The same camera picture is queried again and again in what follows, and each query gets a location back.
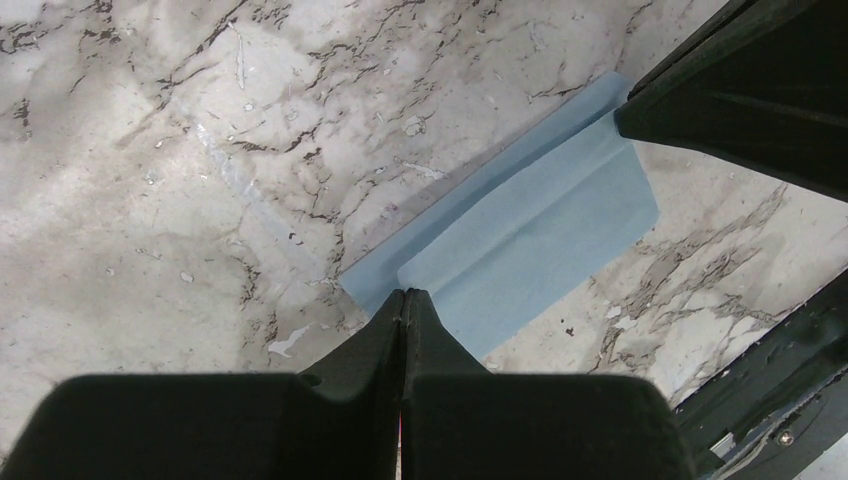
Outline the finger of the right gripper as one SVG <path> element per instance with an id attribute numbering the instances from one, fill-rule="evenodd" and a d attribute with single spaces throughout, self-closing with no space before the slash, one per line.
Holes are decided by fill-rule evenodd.
<path id="1" fill-rule="evenodd" d="M 845 200 L 846 3 L 727 3 L 635 85 L 615 123 Z"/>

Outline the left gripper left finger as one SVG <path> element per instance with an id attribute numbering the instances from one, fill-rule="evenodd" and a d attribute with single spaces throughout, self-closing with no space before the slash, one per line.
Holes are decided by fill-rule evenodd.
<path id="1" fill-rule="evenodd" d="M 299 373 L 86 375 L 38 406 L 5 479 L 390 479 L 405 296 Z"/>

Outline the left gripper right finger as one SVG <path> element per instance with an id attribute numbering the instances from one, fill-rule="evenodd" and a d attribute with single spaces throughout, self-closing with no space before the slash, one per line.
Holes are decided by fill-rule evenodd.
<path id="1" fill-rule="evenodd" d="M 493 373 L 410 289 L 401 465 L 406 479 L 691 479 L 664 397 L 636 377 Z"/>

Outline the light blue cleaning cloth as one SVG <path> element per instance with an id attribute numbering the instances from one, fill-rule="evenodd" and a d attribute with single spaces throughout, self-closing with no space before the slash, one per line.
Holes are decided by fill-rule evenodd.
<path id="1" fill-rule="evenodd" d="M 443 325 L 483 358 L 622 255 L 659 210 L 614 112 L 630 81 L 608 72 L 340 276 L 367 313 L 428 292 Z"/>

